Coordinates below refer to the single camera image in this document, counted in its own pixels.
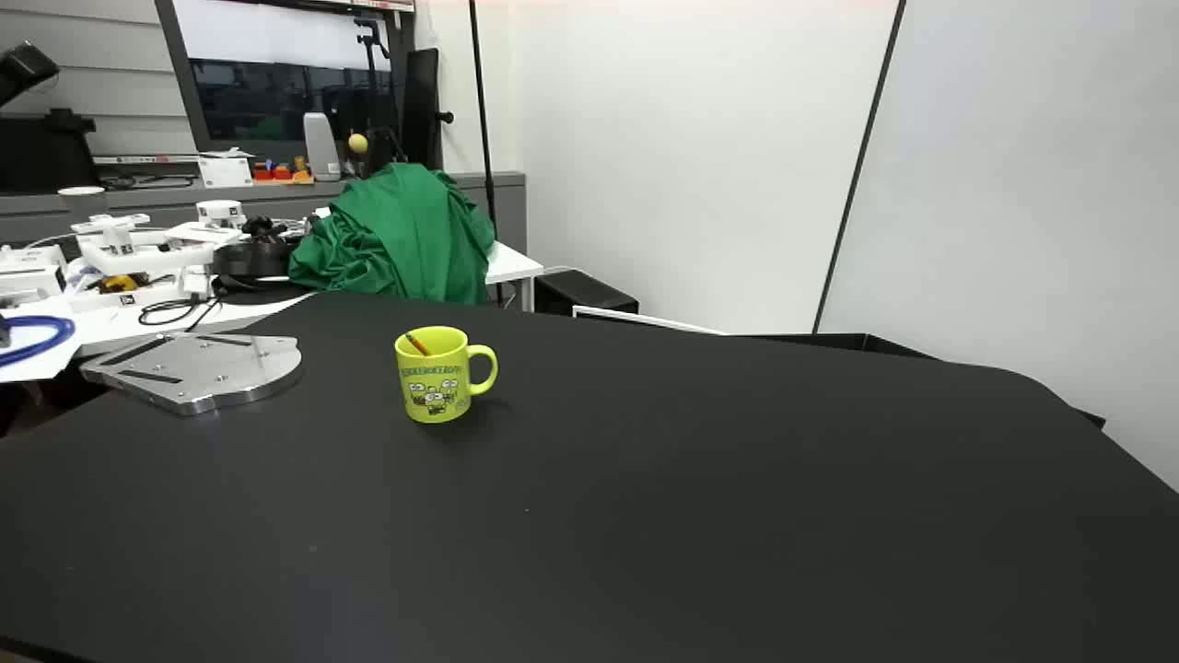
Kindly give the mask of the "white side table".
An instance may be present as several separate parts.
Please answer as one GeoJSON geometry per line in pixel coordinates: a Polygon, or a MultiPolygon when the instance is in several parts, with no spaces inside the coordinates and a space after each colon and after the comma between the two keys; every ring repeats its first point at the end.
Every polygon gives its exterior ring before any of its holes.
{"type": "MultiPolygon", "coordinates": [[[[74,261],[63,259],[54,235],[5,250],[5,385],[50,380],[80,345],[195,328],[208,311],[314,290],[287,277],[287,259],[308,224],[266,243],[208,220],[138,234],[118,218],[118,230],[129,253],[115,253],[115,241],[91,224],[71,230],[71,241],[80,243],[74,261]]],[[[505,273],[505,259],[507,247],[492,241],[490,273],[505,273]]]]}

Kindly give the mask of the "black box under table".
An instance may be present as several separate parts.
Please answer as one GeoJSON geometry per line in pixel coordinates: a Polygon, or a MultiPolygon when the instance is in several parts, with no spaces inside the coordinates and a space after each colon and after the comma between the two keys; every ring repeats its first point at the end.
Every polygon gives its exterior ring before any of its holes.
{"type": "Polygon", "coordinates": [[[593,280],[580,269],[544,273],[534,280],[534,311],[566,317],[574,306],[599,306],[636,313],[640,304],[625,290],[617,290],[604,280],[593,280]]]}

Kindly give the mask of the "silver metal mounting plate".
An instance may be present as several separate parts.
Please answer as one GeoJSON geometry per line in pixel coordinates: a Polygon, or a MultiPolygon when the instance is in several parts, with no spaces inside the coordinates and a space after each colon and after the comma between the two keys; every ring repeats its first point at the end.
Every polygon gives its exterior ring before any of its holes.
{"type": "Polygon", "coordinates": [[[302,369],[295,334],[161,334],[80,365],[80,375],[171,414],[203,417],[257,403],[302,369]]]}

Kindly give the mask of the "black tripod pole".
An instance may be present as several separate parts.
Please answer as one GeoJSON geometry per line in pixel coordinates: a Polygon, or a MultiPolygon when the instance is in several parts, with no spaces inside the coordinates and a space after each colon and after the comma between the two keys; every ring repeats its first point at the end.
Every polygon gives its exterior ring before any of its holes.
{"type": "Polygon", "coordinates": [[[828,311],[828,300],[834,300],[842,241],[846,241],[852,214],[855,214],[858,189],[862,189],[862,172],[865,172],[865,161],[870,161],[870,153],[874,153],[874,132],[878,132],[882,105],[889,97],[892,62],[894,62],[894,47],[898,47],[898,32],[905,26],[905,16],[911,16],[911,0],[894,0],[892,20],[889,20],[889,32],[884,32],[884,47],[882,47],[882,62],[878,62],[878,75],[874,75],[870,107],[865,107],[865,122],[862,122],[862,132],[858,132],[852,178],[846,178],[846,189],[842,189],[836,235],[834,235],[834,247],[828,247],[828,259],[827,259],[827,277],[822,277],[818,306],[815,306],[815,317],[811,317],[811,334],[822,331],[822,322],[827,322],[827,311],[828,311]]]}

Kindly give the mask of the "black monitor screen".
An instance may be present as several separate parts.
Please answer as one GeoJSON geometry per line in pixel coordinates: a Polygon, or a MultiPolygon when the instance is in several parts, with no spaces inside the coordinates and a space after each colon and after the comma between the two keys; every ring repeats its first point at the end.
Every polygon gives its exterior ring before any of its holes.
{"type": "Polygon", "coordinates": [[[198,153],[307,153],[307,119],[333,138],[402,153],[415,0],[154,0],[198,153]]]}

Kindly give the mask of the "white container on shelf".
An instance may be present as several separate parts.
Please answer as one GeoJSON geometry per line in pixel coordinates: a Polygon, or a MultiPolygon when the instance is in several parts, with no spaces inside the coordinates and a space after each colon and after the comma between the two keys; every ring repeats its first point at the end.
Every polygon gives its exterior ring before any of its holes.
{"type": "Polygon", "coordinates": [[[307,110],[302,115],[302,140],[307,140],[307,161],[316,180],[335,180],[339,178],[339,147],[335,132],[325,110],[307,110]]]}

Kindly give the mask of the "black bag on shelf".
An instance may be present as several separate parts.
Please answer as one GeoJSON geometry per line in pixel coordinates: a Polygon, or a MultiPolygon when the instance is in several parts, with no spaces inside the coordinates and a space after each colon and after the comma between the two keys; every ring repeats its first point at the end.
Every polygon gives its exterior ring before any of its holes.
{"type": "Polygon", "coordinates": [[[71,107],[50,107],[41,119],[0,119],[0,189],[54,191],[71,183],[91,183],[91,131],[95,122],[74,115],[71,107]]]}

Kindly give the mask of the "green cloth pile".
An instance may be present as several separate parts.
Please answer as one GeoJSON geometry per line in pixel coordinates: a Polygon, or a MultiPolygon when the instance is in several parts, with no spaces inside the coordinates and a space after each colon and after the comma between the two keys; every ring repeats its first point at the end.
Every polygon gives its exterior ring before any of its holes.
{"type": "Polygon", "coordinates": [[[492,220],[445,172],[395,161],[343,189],[295,243],[287,277],[314,290],[480,306],[492,241],[492,220]]]}

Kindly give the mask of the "yellow-green mug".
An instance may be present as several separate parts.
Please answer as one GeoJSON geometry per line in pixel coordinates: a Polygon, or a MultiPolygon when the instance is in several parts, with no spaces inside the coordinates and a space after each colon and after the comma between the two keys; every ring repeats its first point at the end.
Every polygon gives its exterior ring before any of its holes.
{"type": "Polygon", "coordinates": [[[430,350],[430,359],[422,359],[407,331],[391,342],[411,423],[454,423],[499,388],[501,360],[492,345],[470,342],[468,331],[454,325],[410,331],[430,350]]]}

